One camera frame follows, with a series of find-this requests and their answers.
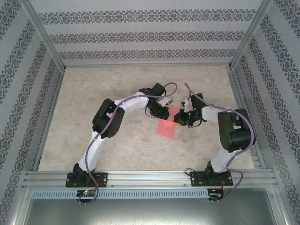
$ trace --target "patterned wallpaper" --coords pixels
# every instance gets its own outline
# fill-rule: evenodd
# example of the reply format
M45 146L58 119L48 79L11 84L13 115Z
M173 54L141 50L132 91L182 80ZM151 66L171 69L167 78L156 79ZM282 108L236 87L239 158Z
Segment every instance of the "patterned wallpaper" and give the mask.
M235 68L292 224L300 224L300 5L275 0Z
M60 70L17 0L0 3L0 225L44 134Z
M33 0L67 66L229 63L262 0Z

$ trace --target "marble floor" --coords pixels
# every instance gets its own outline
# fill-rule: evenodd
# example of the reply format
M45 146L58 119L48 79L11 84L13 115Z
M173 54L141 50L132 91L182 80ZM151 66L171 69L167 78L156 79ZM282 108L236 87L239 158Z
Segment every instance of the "marble floor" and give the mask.
M60 89L39 171L70 171L82 157L92 132L92 119L106 98L118 100L140 88L176 82L172 105L188 97L187 82L206 101L236 109L225 67L68 68ZM167 87L170 93L173 86ZM96 170L204 169L221 147L218 127L205 122L196 128L177 126L173 138L155 133L159 119L138 109L124 116L115 137L100 153ZM250 152L231 168L254 168Z

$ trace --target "damask pattern wall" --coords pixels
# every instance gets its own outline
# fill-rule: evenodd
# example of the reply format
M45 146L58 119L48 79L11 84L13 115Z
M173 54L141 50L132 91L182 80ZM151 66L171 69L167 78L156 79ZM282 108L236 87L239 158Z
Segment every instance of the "damask pattern wall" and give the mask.
M267 166L300 224L300 2L275 0L235 72Z
M0 225L45 131L61 72L17 0L0 3Z
M262 0L33 0L67 66L229 63Z

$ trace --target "beige floor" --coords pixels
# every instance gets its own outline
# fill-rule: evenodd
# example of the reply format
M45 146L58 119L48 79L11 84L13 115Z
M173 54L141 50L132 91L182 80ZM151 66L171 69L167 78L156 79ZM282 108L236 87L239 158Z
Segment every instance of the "beige floor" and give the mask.
M118 100L140 88L176 82L174 106L188 96L187 82L212 104L236 108L226 70L213 67L68 68L39 166L40 171L70 171L83 155L91 136L92 119L106 98ZM170 85L168 93L173 90ZM139 109L125 115L119 132L109 140L97 161L97 170L204 169L221 144L217 125L177 126L173 138L155 134L159 119ZM254 168L244 153L231 168Z

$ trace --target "enclosure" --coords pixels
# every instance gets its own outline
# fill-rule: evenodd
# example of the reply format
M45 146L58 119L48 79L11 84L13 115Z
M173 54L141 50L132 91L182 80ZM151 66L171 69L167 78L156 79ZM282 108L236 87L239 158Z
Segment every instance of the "enclosure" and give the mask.
M0 224L300 224L299 4L3 0ZM182 108L186 82L211 104L247 110L256 143L230 165L244 176L237 190L210 203L220 187L193 187L185 173L217 155L216 123L177 125L170 138L138 109L99 155L106 187L79 205L84 188L67 188L67 174L103 101L169 82L171 106ZM232 172L224 193L239 180Z

